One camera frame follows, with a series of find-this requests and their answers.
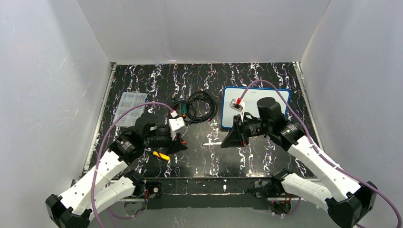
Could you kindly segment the white red whiteboard marker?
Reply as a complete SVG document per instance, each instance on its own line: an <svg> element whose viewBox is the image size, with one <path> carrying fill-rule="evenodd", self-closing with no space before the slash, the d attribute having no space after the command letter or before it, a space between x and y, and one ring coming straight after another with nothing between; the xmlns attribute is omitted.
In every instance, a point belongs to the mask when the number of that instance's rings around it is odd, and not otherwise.
<svg viewBox="0 0 403 228"><path fill-rule="evenodd" d="M214 145L221 145L222 142L208 142L208 143L203 143L203 146L214 146Z"/></svg>

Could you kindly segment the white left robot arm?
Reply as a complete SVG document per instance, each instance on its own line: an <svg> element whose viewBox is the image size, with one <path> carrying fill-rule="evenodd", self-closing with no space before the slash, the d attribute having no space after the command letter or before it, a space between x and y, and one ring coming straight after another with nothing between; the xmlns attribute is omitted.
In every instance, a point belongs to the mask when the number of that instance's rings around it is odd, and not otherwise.
<svg viewBox="0 0 403 228"><path fill-rule="evenodd" d="M186 150L186 142L181 138L185 130L186 124L179 115L167 124L158 124L151 121L150 114L143 114L135 126L122 131L99 163L79 181L60 195L52 194L46 199L51 220L59 228L86 228L101 211L117 201L144 193L144 179L136 171L122 175L110 186L107 184L147 148L166 148L170 154Z"/></svg>

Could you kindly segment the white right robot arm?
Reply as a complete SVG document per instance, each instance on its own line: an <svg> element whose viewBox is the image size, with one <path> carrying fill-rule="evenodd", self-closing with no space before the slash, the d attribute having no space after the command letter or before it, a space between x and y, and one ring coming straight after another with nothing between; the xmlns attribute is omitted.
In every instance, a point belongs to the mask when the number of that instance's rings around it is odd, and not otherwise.
<svg viewBox="0 0 403 228"><path fill-rule="evenodd" d="M257 101L258 117L244 111L244 102L233 99L230 107L238 114L233 126L221 143L221 148L244 147L249 138L267 136L283 150L303 162L320 180L320 184L297 174L281 170L270 181L253 192L288 193L302 197L325 210L342 228L352 228L373 208L376 194L370 182L360 184L338 170L308 137L302 124L286 120L280 104L272 97Z"/></svg>

